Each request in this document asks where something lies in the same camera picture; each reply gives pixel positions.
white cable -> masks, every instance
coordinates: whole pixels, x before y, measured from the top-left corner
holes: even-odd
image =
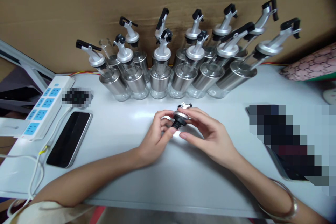
[[[30,183],[29,183],[29,188],[28,188],[28,199],[26,200],[26,202],[24,203],[23,206],[26,206],[30,200],[32,200],[34,198],[34,194],[35,194],[35,191],[38,189],[39,185],[41,184],[42,180],[43,180],[43,177],[44,177],[44,169],[43,169],[43,166],[42,164],[40,163],[40,156],[41,154],[43,154],[47,148],[49,147],[48,146],[48,143],[53,139],[53,136],[54,136],[54,133],[56,132],[56,130],[58,130],[59,126],[60,126],[60,123],[62,122],[64,116],[71,110],[72,108],[69,107],[66,109],[66,111],[63,113],[63,115],[61,116],[61,118],[59,119],[59,121],[57,122],[55,128],[53,129],[52,133],[51,133],[51,136],[49,138],[49,140],[47,141],[46,144],[43,145],[43,148],[41,149],[41,151],[38,153],[37,157],[32,157],[32,156],[27,156],[27,155],[19,155],[19,156],[12,156],[12,155],[2,155],[0,154],[0,158],[29,158],[29,159],[32,159],[33,161],[35,161],[35,167],[34,167],[34,171],[33,171],[33,175],[32,175],[32,178],[30,180]],[[34,179],[35,179],[35,175],[36,175],[36,172],[37,172],[37,168],[40,168],[40,171],[41,171],[41,174],[40,174],[40,179],[38,180],[36,186],[35,186],[35,189],[32,191],[32,187],[33,187],[33,182],[34,182]],[[12,207],[14,205],[14,203],[17,201],[14,200],[12,202],[12,204],[9,206],[8,210],[7,210],[7,216],[8,217],[11,217],[13,214],[11,213],[11,210],[12,210]]]

white table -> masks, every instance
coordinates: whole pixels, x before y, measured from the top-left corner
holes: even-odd
[[[200,107],[227,128],[238,151],[266,176],[283,182],[300,200],[315,211],[331,219],[335,198],[326,196],[321,187],[310,182],[286,181],[277,171],[265,145],[250,133],[249,104],[286,104],[293,123],[301,124],[307,115],[295,112],[296,107],[326,104],[321,94],[306,83],[292,82],[278,74],[279,67],[260,66],[255,78],[236,88],[224,99],[205,96],[202,99],[185,97],[175,100],[165,97],[155,100],[127,100],[117,102],[99,83],[97,75],[75,76],[74,87],[91,88],[94,98],[86,111],[93,114],[92,122],[74,164],[69,169],[45,164],[41,186],[91,161],[127,151],[140,144],[157,110],[176,110],[181,102]],[[63,114],[63,109],[55,121]],[[69,115],[62,122],[61,129]],[[194,128],[184,130],[199,134]],[[308,134],[303,127],[301,134]],[[45,139],[26,142],[18,140],[10,155],[36,156]],[[26,159],[6,159],[0,166],[0,197],[27,198],[27,188],[34,163]],[[261,217],[255,199],[228,170],[212,162],[178,136],[168,143],[162,157],[152,166],[133,171],[106,185],[86,200],[88,204],[125,208],[191,212],[237,217]]]

blue power outlet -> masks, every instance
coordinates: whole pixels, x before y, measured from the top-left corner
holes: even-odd
[[[28,128],[26,131],[23,133],[24,135],[34,135],[35,131],[37,130],[37,127],[39,126],[39,123],[32,122],[29,124]]]
[[[44,101],[44,98],[41,98],[38,103],[36,104],[36,107],[40,107],[42,102]]]
[[[33,118],[33,116],[35,115],[37,110],[33,110],[30,112],[29,116],[27,117],[28,120],[31,120]]]
[[[47,96],[49,94],[50,90],[51,90],[51,88],[48,88],[43,96]]]
[[[42,107],[50,107],[51,104],[53,103],[54,98],[48,98],[46,101],[43,103]]]
[[[52,89],[52,91],[50,92],[50,95],[49,96],[57,96],[58,93],[61,91],[61,89],[58,89],[58,88],[54,88]]]
[[[46,115],[48,110],[39,110],[34,117],[34,120],[42,121],[43,117]]]

metal frame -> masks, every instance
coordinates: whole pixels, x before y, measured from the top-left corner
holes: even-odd
[[[46,90],[48,85],[46,84],[40,73],[48,76],[51,79],[53,79],[56,75],[48,68],[37,63],[32,58],[28,57],[27,55],[23,54],[22,52],[8,45],[2,40],[0,40],[0,50],[7,54],[3,55],[0,53],[0,57],[8,60],[9,62],[12,62],[17,66],[24,68],[42,92]]]

hand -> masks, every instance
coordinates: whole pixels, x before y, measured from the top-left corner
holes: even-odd
[[[187,132],[180,133],[180,137],[204,151],[218,164],[230,169],[239,153],[234,147],[225,126],[199,108],[179,108],[179,111],[191,118],[187,123],[198,128],[204,139]]]
[[[155,114],[152,125],[136,150],[139,155],[140,167],[154,163],[161,156],[167,143],[177,131],[171,127],[173,122],[167,118],[162,118],[164,116],[173,117],[173,111],[162,110]]]

